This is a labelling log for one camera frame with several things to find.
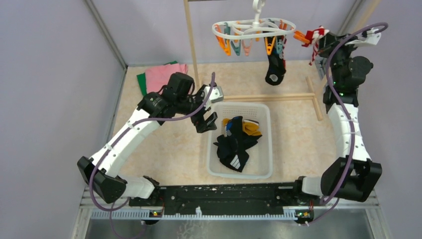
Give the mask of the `yellow sock with brown stripes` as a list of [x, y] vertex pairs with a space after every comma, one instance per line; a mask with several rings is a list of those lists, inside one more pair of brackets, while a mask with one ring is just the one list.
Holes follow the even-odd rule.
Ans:
[[223, 119], [222, 123], [223, 123], [224, 126], [226, 126], [230, 121], [231, 121], [231, 119]]

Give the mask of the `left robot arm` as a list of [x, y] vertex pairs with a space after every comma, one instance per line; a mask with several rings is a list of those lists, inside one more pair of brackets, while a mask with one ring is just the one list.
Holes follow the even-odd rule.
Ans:
[[172, 74], [161, 90], [143, 97], [108, 143], [92, 156], [82, 156], [78, 160], [77, 167], [96, 206], [100, 205], [96, 196], [107, 204], [121, 197], [141, 198], [148, 206], [158, 203], [158, 182], [147, 176], [123, 178], [119, 172], [140, 143], [167, 121], [190, 119], [197, 133], [216, 129], [217, 113], [204, 118], [211, 105], [224, 98], [221, 87], [215, 82], [215, 73], [208, 85], [202, 85], [195, 94], [190, 94], [193, 84], [193, 78], [187, 74]]

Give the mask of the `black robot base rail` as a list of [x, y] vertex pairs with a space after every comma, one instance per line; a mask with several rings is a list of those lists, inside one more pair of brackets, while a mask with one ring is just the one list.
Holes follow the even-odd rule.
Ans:
[[207, 218], [302, 217], [288, 207], [319, 205], [319, 197], [301, 191], [302, 182], [159, 186], [148, 199], [133, 198], [131, 207], [158, 207], [165, 216]]

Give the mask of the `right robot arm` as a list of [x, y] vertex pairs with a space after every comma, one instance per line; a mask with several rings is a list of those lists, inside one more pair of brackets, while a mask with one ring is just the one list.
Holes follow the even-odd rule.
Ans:
[[321, 177], [299, 178], [302, 185], [292, 191], [298, 205], [305, 205], [312, 195], [364, 202], [382, 175], [381, 164], [373, 162], [366, 150], [358, 121], [358, 88], [373, 63], [363, 56], [351, 56], [357, 48], [356, 36], [330, 58], [345, 37], [328, 33], [317, 43], [318, 55], [330, 59], [332, 85], [326, 86], [323, 103], [334, 130], [337, 159]]

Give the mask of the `red white striped sock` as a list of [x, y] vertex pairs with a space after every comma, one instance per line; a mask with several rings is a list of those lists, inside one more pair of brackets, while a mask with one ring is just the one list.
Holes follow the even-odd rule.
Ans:
[[310, 66], [314, 63], [315, 57], [318, 55], [319, 41], [329, 32], [330, 30], [324, 28], [322, 25], [315, 30], [307, 31], [305, 40], [308, 40], [308, 43], [303, 43], [302, 47], [312, 47], [312, 56], [309, 61]]

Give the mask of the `white round clip hanger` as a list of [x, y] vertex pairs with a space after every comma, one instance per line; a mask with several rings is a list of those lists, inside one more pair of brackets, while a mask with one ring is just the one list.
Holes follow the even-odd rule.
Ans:
[[312, 39], [297, 31], [296, 25], [281, 18], [261, 18], [264, 0], [255, 0], [252, 8], [255, 16], [250, 20], [220, 21], [211, 27], [220, 48], [227, 56], [234, 53], [236, 56], [244, 54], [248, 56], [252, 42], [264, 40], [266, 54], [272, 53], [284, 58], [284, 50], [287, 44], [287, 35], [293, 34], [295, 39], [302, 43], [312, 43]]

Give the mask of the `black sock with grey patches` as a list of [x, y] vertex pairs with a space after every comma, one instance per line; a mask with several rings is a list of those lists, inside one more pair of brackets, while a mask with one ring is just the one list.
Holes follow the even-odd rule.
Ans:
[[220, 162], [237, 172], [242, 172], [249, 154], [246, 152], [246, 133], [243, 132], [243, 117], [230, 119], [225, 126], [225, 134], [217, 137], [217, 156]]

